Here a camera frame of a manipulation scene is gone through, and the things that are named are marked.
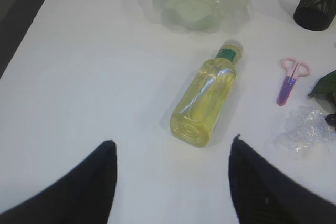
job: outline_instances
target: scissors handle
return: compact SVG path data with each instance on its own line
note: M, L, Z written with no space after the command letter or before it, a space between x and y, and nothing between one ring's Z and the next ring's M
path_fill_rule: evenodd
M286 61L291 61L292 64L288 66L286 65ZM299 77L307 76L310 74L309 66L304 62L298 62L295 58L285 58L281 61L281 65L287 71L287 76L293 77L294 79L298 79ZM305 68L304 72L300 71L301 66Z

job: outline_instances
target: gray floor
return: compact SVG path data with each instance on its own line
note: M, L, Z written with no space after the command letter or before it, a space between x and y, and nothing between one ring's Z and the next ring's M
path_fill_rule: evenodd
M5 71L43 1L16 0L6 17L0 22L0 76Z

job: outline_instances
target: bottle cap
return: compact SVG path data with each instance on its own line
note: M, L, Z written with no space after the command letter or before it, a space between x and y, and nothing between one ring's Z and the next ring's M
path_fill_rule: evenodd
M223 58L232 63L238 62L243 54L243 46L236 40L227 40L221 46L216 58Z

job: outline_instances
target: yellow liquid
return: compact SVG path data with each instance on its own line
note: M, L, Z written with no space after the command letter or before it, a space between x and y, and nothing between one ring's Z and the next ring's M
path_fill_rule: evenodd
M227 59L203 63L172 114L173 135L197 147L207 145L236 75Z

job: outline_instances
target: mesh pen cup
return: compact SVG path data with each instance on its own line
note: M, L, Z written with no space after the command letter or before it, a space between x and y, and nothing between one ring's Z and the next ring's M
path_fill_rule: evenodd
M326 30L336 15L336 0L301 0L293 18L311 31Z

